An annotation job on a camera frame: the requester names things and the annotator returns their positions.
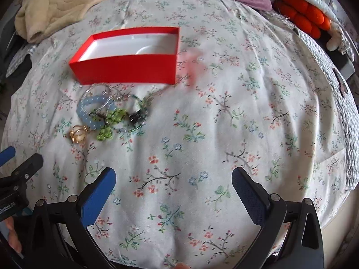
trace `orange plush toy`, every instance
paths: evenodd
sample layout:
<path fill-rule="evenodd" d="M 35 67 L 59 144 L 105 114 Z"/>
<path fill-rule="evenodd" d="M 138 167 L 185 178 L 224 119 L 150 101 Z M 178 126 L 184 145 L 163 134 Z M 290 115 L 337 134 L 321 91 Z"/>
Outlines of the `orange plush toy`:
<path fill-rule="evenodd" d="M 317 7 L 304 0 L 277 0 L 274 5 L 281 14 L 314 39 L 320 38 L 320 29 L 328 31 L 330 20 Z"/>

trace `floral pattern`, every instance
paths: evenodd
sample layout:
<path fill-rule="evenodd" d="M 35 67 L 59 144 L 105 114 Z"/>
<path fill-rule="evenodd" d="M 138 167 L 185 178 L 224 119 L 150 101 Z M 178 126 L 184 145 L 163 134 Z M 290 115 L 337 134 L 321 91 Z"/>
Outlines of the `floral pattern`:
<path fill-rule="evenodd" d="M 79 194 L 113 168 L 116 186 L 88 230 L 110 260 L 128 266 L 232 268 L 257 233 L 231 183 L 236 167 L 283 199 L 311 198 L 325 225 L 348 194 L 337 83 L 288 22 L 264 15 L 233 0 L 92 7 L 33 54 L 2 139 L 2 149 L 13 145 L 17 154 L 1 172 L 43 155 L 26 191 L 33 207 L 40 198 Z M 76 108 L 88 86 L 76 81 L 70 58 L 94 33 L 156 25 L 181 27 L 176 84 L 113 84 L 148 104 L 145 124 L 111 141 L 89 133 L 72 144 L 68 133 L 82 124 Z"/>

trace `white floral fabric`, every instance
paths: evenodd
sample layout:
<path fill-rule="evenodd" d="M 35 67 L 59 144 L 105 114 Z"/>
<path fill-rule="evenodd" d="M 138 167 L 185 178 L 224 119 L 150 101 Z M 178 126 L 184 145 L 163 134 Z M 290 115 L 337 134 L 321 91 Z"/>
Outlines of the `white floral fabric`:
<path fill-rule="evenodd" d="M 150 105 L 145 125 L 112 140 L 97 141 L 93 132 L 71 144 L 88 86 L 76 81 L 69 59 L 93 33 L 156 25 L 181 27 L 177 83 L 114 84 Z M 346 136 L 338 108 L 355 107 L 352 97 L 339 102 L 337 85 L 285 23 L 239 2 L 108 0 L 42 41 L 32 61 L 2 141 L 17 155 L 2 172 L 43 155 L 27 190 L 33 207 L 39 198 L 79 194 L 103 167 L 113 168 L 115 189 L 88 227 L 112 261 L 231 268 L 259 231 L 231 184 L 238 166 L 269 193 L 311 198 L 322 225 L 353 188 L 347 146 L 357 142 Z"/>

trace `jewelry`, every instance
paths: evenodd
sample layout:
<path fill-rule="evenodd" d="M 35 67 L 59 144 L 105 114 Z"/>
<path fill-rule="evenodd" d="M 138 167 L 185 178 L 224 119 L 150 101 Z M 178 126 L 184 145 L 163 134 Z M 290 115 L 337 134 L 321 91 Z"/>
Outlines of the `jewelry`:
<path fill-rule="evenodd" d="M 97 86 L 103 85 L 106 87 L 106 91 L 101 96 L 88 96 L 89 92 Z M 140 109 L 133 113 L 129 114 L 125 109 L 118 109 L 116 108 L 116 102 L 125 101 L 125 99 L 132 98 L 135 99 L 138 102 L 138 105 L 140 106 Z M 101 106 L 99 108 L 94 109 L 92 112 L 88 113 L 87 110 L 85 110 L 85 106 L 99 103 Z M 106 108 L 106 113 L 104 114 L 101 112 L 103 108 Z M 97 136 L 97 139 L 99 141 L 103 141 L 106 139 L 111 139 L 113 136 L 113 131 L 116 131 L 117 133 L 131 133 L 139 128 L 141 128 L 147 118 L 148 115 L 148 109 L 147 109 L 147 103 L 145 101 L 142 101 L 139 99 L 136 95 L 133 94 L 127 94 L 127 95 L 120 95 L 120 96 L 114 96 L 114 93 L 112 92 L 112 88 L 107 84 L 93 84 L 91 87 L 84 93 L 82 96 L 78 107 L 77 107 L 77 114 L 81 121 L 85 123 L 85 126 L 74 126 L 72 131 L 70 132 L 70 137 L 74 143 L 78 141 L 79 139 L 83 141 L 86 138 L 86 132 L 89 132 L 91 130 L 97 130 L 99 129 L 99 135 Z M 129 128 L 129 126 L 124 126 L 122 128 L 116 128 L 114 125 L 119 124 L 124 119 L 128 119 L 129 125 L 132 126 L 132 128 Z M 76 136 L 77 133 L 79 133 L 79 129 L 75 129 L 75 127 L 82 127 L 80 130 L 80 138 L 73 139 L 73 136 Z"/>

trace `human hand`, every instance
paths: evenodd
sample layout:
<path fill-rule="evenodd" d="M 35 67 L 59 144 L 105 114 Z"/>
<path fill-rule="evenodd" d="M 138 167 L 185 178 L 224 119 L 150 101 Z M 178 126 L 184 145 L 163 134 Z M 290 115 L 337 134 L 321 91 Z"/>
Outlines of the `human hand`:
<path fill-rule="evenodd" d="M 185 263 L 178 263 L 174 269 L 190 269 Z"/>
<path fill-rule="evenodd" d="M 6 227 L 9 230 L 9 235 L 8 235 L 8 242 L 11 248 L 13 248 L 16 253 L 21 253 L 21 243 L 19 241 L 18 235 L 15 231 L 14 228 L 14 218 L 12 216 L 8 217 L 7 219 L 4 220 Z"/>

